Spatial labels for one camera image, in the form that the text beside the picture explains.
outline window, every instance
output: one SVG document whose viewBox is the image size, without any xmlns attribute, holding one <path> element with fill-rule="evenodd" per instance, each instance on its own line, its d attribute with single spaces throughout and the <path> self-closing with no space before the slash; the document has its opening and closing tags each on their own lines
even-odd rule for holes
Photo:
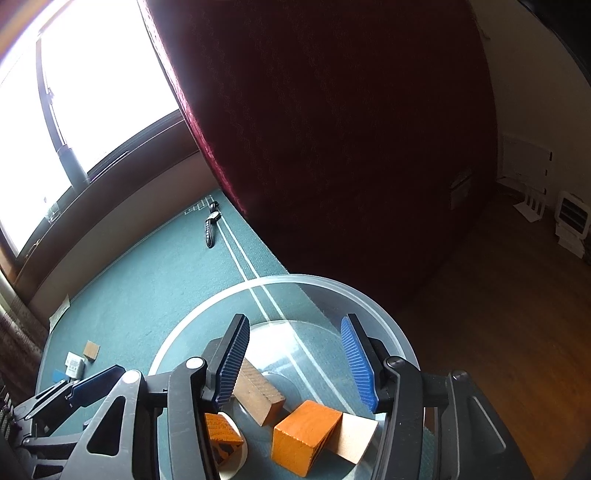
<svg viewBox="0 0 591 480">
<path fill-rule="evenodd" d="M 41 107 L 40 71 L 55 123 L 85 172 L 178 109 L 135 0 L 74 0 L 31 28 L 35 35 L 0 70 L 0 223 L 15 254 L 71 189 Z"/>
</svg>

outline screw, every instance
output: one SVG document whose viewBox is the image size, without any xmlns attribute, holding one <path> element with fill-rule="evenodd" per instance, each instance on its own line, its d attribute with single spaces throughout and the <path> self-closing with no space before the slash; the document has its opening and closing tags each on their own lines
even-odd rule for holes
<svg viewBox="0 0 591 480">
<path fill-rule="evenodd" d="M 468 375 L 468 372 L 464 370 L 454 370 L 452 372 L 452 377 L 454 380 L 457 380 L 458 382 L 466 382 L 468 381 L 468 378 L 470 378 L 470 375 Z"/>
<path fill-rule="evenodd" d="M 393 369 L 402 368 L 404 365 L 404 358 L 400 358 L 399 356 L 389 356 L 386 359 L 386 364 Z"/>
</svg>

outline white paper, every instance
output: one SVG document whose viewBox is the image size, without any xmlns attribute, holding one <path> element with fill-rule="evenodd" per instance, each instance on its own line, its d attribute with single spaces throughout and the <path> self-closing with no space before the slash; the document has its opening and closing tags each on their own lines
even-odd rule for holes
<svg viewBox="0 0 591 480">
<path fill-rule="evenodd" d="M 70 296 L 66 295 L 66 298 L 61 303 L 61 305 L 57 308 L 56 312 L 53 315 L 51 315 L 51 317 L 49 317 L 49 333 L 51 333 L 53 331 L 53 329 L 57 325 L 57 322 L 59 322 L 61 316 L 64 315 L 66 310 L 69 308 L 70 308 Z"/>
</svg>

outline small wooden block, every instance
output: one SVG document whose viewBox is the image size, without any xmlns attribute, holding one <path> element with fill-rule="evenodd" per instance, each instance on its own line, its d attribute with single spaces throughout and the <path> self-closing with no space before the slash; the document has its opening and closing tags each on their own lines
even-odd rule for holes
<svg viewBox="0 0 591 480">
<path fill-rule="evenodd" d="M 86 346 L 84 347 L 82 355 L 84 355 L 88 360 L 94 361 L 96 360 L 96 357 L 99 355 L 99 348 L 99 345 L 88 340 L 86 342 Z"/>
<path fill-rule="evenodd" d="M 222 415 L 205 414 L 207 433 L 216 464 L 223 465 L 244 443 Z"/>
<path fill-rule="evenodd" d="M 306 476 L 342 415 L 306 400 L 275 426 L 271 459 L 296 475 Z"/>
<path fill-rule="evenodd" d="M 285 397 L 244 359 L 234 386 L 234 396 L 261 427 L 273 423 Z"/>
<path fill-rule="evenodd" d="M 326 448 L 352 463 L 359 463 L 374 436 L 378 422 L 343 413 L 343 418 L 326 442 Z"/>
</svg>

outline red curtain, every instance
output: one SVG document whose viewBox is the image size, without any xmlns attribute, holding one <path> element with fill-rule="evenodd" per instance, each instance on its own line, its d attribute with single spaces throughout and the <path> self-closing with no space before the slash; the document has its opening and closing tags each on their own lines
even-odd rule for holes
<svg viewBox="0 0 591 480">
<path fill-rule="evenodd" d="M 464 0 L 142 0 L 220 185 L 292 273 L 387 310 L 445 258 L 496 169 Z"/>
</svg>

